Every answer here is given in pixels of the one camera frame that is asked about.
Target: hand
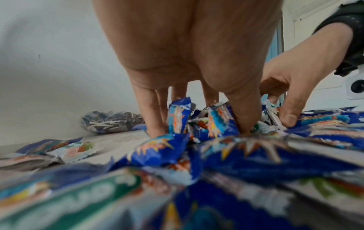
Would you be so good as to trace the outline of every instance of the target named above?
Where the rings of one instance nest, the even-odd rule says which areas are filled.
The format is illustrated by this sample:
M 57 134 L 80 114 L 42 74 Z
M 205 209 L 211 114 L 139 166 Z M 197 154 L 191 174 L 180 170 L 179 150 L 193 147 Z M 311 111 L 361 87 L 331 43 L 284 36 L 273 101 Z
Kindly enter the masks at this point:
M 276 103 L 288 92 L 279 113 L 284 126 L 296 124 L 314 88 L 344 59 L 352 37 L 350 27 L 333 23 L 266 63 L 260 94 Z
M 261 115 L 259 83 L 282 0 L 94 0 L 150 137 L 165 134 L 168 87 L 201 80 L 223 92 L 239 129 Z

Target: pile of wrappers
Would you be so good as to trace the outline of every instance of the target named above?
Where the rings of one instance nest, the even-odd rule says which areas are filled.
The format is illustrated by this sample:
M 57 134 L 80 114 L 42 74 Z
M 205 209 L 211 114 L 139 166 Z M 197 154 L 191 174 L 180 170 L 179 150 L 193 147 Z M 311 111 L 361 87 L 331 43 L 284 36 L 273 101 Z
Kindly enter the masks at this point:
M 0 229 L 364 229 L 364 112 L 262 105 L 241 137 L 229 103 L 169 106 L 169 133 L 106 165 L 97 145 L 44 140 L 0 160 Z

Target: fingernail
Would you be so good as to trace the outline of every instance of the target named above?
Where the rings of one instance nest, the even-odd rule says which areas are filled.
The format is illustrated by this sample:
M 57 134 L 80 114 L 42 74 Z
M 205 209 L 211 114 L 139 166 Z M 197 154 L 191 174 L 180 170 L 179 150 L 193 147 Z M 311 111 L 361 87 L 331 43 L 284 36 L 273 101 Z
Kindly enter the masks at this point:
M 286 127 L 295 126 L 296 121 L 297 121 L 297 117 L 293 114 L 286 114 L 282 119 L 282 123 Z

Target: black sleeve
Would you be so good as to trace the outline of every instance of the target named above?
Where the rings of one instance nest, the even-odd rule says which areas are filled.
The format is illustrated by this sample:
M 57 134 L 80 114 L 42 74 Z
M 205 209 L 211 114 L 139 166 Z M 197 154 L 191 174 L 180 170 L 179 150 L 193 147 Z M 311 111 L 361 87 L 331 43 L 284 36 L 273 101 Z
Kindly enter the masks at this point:
M 346 56 L 334 73 L 344 77 L 353 70 L 358 69 L 359 65 L 364 64 L 364 1 L 360 0 L 351 4 L 341 5 L 333 15 L 316 28 L 314 33 L 324 26 L 335 22 L 342 22 L 353 30 L 353 40 Z

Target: skin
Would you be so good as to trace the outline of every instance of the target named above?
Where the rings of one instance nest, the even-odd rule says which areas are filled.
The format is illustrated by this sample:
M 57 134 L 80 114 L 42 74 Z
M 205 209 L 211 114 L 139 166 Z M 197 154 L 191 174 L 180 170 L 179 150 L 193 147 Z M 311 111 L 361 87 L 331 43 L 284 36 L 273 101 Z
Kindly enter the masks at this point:
M 350 27 L 333 23 L 266 63 L 260 93 L 276 103 L 287 92 L 279 113 L 283 125 L 296 124 L 314 88 L 344 59 L 352 38 Z
M 168 87 L 178 89 L 194 80 L 225 93 L 243 134 L 259 120 L 259 84 L 282 0 L 94 0 L 93 4 L 129 75 L 150 137 L 166 133 L 161 111 Z

